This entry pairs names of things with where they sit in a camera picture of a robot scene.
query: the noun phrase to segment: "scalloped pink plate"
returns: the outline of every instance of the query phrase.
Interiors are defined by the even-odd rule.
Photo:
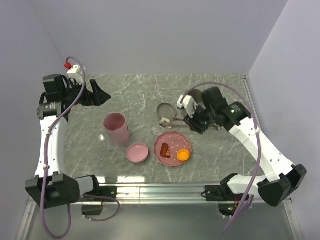
[[[170,158],[160,156],[163,143],[167,143],[169,145],[168,150],[171,151]],[[177,158],[177,153],[180,149],[187,149],[190,152],[190,155],[192,153],[190,140],[184,134],[177,131],[166,131],[165,133],[159,135],[155,140],[153,149],[154,155],[159,162],[167,165],[168,167],[178,167],[185,163],[185,161],[180,161]]]

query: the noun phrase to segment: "pink plate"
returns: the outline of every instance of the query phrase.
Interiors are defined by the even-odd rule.
[[[169,145],[168,150],[171,151],[171,157],[160,156],[160,151],[163,143]],[[162,135],[158,136],[153,145],[154,155],[160,163],[167,165],[168,167],[178,167],[184,164],[184,161],[180,161],[177,158],[177,153],[180,149],[187,149],[192,153],[190,140],[182,133],[177,131],[166,131]]]
[[[143,143],[134,143],[126,150],[126,157],[130,162],[139,164],[147,159],[148,153],[149,149],[147,145]]]

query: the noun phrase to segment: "white wall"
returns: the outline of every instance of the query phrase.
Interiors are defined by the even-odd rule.
[[[24,214],[25,181],[40,152],[39,97],[42,77],[65,72],[36,12],[27,0],[0,1],[0,233],[16,237]]]
[[[320,1],[289,0],[249,73],[262,129],[307,175],[292,195],[306,240],[320,227]]]
[[[248,74],[288,0],[30,0],[91,74]]]

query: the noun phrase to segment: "pink cup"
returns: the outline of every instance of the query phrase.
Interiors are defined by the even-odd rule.
[[[109,138],[117,145],[123,146],[130,139],[130,133],[125,116],[121,113],[111,113],[103,121],[103,126]]]

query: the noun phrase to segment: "brown sausage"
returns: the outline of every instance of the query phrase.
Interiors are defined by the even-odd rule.
[[[168,143],[165,143],[165,142],[164,142],[164,143],[162,144],[161,151],[160,151],[160,156],[161,156],[161,157],[164,157],[164,158],[166,157],[168,148],[169,148]]]

